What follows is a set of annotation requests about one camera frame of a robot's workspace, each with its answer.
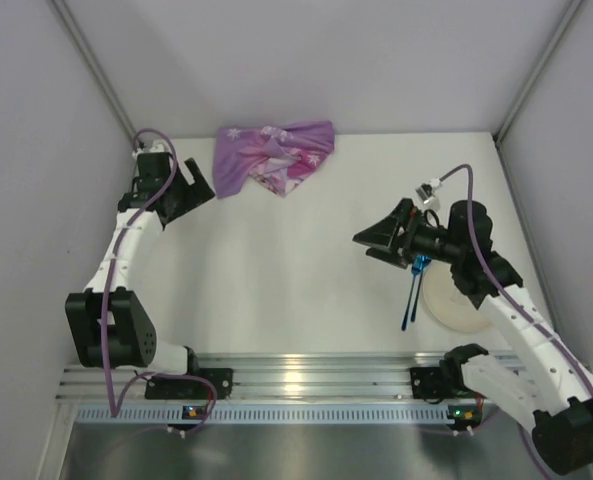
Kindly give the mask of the purple princess cloth placemat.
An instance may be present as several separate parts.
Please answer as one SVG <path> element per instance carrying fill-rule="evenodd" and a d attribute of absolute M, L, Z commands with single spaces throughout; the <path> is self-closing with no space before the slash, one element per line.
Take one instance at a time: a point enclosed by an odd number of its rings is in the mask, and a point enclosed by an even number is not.
<path fill-rule="evenodd" d="M 330 121 L 218 130 L 212 179 L 219 199 L 234 196 L 248 179 L 285 197 L 317 172 L 335 151 Z"/>

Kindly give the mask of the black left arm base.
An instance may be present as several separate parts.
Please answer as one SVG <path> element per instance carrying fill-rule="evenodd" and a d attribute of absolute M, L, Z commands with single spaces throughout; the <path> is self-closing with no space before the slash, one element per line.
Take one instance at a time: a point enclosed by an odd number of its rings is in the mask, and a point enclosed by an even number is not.
<path fill-rule="evenodd" d="M 198 376 L 209 381 L 218 400 L 232 391 L 234 371 L 231 368 L 201 368 Z M 147 400 L 207 400 L 213 398 L 210 388 L 197 380 L 172 379 L 155 376 L 147 382 Z"/>

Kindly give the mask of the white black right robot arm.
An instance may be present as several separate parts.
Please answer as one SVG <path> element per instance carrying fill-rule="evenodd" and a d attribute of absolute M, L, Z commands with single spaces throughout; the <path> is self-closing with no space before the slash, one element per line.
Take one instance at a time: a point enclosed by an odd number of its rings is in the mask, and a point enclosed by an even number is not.
<path fill-rule="evenodd" d="M 450 267 L 456 289 L 502 335 L 528 373 L 521 378 L 484 347 L 468 344 L 440 362 L 449 386 L 480 393 L 530 434 L 558 475 L 593 463 L 593 374 L 538 312 L 522 277 L 493 249 L 486 207 L 455 202 L 447 225 L 432 225 L 409 198 L 354 235 L 369 257 L 407 268 L 419 256 Z"/>

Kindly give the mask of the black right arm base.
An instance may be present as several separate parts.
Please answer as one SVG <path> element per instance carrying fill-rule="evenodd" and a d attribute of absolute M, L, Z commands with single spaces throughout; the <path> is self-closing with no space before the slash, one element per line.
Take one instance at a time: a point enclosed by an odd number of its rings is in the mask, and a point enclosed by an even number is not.
<path fill-rule="evenodd" d="M 439 367 L 412 367 L 409 373 L 414 399 L 438 404 L 453 397 Z"/>

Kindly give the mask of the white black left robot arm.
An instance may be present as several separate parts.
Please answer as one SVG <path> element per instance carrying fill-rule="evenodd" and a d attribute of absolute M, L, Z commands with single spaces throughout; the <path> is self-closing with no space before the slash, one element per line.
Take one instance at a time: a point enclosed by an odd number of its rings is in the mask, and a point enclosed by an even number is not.
<path fill-rule="evenodd" d="M 88 368 L 133 367 L 168 374 L 199 372 L 195 352 L 161 340 L 137 295 L 145 267 L 165 227 L 215 197 L 196 161 L 191 178 L 168 152 L 136 156 L 137 175 L 118 203 L 116 228 L 97 272 L 65 312 L 80 363 Z"/>

